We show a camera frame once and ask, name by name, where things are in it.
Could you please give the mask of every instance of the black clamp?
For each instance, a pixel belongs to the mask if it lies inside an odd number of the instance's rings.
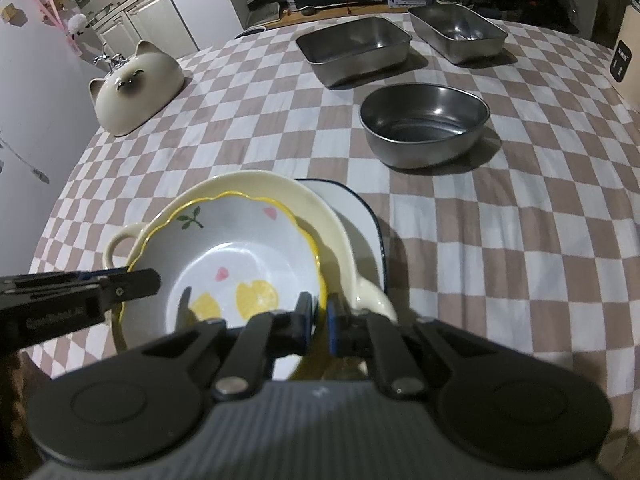
[[[312,319],[312,297],[303,293],[293,312],[265,312],[233,329],[202,321],[63,375],[31,400],[31,436],[74,467],[144,461],[183,441],[218,402],[256,394],[275,359],[306,354]]]
[[[115,305],[159,288],[153,269],[125,267],[0,278],[0,356],[103,322]]]
[[[393,399],[423,399],[428,383],[401,330],[380,314],[351,316],[337,298],[332,299],[328,302],[331,354],[365,359],[378,389]]]

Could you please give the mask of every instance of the cat ear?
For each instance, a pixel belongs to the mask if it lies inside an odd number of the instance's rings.
[[[139,56],[140,54],[148,54],[149,52],[155,52],[156,54],[164,54],[162,50],[160,50],[150,41],[147,41],[147,40],[140,41],[140,43],[138,43],[138,46],[136,47],[136,56]]]
[[[104,79],[91,79],[91,82],[89,83],[89,94],[91,94],[91,100],[94,102],[94,105],[102,85],[104,85]]]

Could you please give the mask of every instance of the white plate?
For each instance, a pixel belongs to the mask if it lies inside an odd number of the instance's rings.
[[[336,212],[344,225],[358,272],[386,292],[385,248],[375,213],[354,191],[333,180],[299,178]]]

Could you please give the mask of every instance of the blue rim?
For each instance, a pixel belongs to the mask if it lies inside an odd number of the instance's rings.
[[[356,197],[359,202],[369,211],[371,218],[373,218],[373,223],[376,225],[376,231],[378,232],[378,243],[380,245],[380,253],[382,254],[382,291],[386,294],[386,254],[385,254],[385,245],[382,241],[382,232],[380,231],[380,224],[378,223],[378,217],[373,212],[373,209],[370,208],[369,204],[367,204],[361,196],[359,196],[353,189],[345,186],[341,182],[336,182],[335,180],[329,180],[327,178],[297,178],[299,182],[329,182],[330,184],[335,184],[336,186],[340,186],[341,188],[347,190],[354,197]]]

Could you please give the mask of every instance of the metal screw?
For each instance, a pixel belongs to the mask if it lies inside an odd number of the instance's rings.
[[[391,383],[391,388],[396,394],[412,395],[421,392],[424,384],[415,377],[400,377]]]
[[[216,390],[223,395],[241,394],[249,387],[249,383],[242,377],[223,377],[216,383]]]

